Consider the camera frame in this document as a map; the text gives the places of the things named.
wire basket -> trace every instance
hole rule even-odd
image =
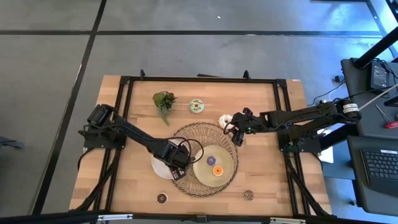
[[[234,170],[232,177],[227,181],[227,183],[219,186],[219,187],[209,187],[202,184],[196,177],[193,172],[192,164],[189,165],[187,175],[180,180],[172,180],[173,184],[180,189],[183,193],[196,196],[196,197],[207,197],[210,195],[217,194],[224,190],[229,183],[235,178],[235,175],[238,171],[239,165],[239,157],[238,150],[236,146],[231,141],[231,136],[223,133],[223,130],[215,124],[211,123],[192,123],[180,128],[175,134],[174,137],[183,137],[186,139],[196,139],[198,140],[203,147],[206,146],[219,146],[223,149],[227,150],[230,154],[233,164]],[[194,141],[190,141],[191,144],[191,155],[195,156],[198,151],[201,150],[198,143]]]

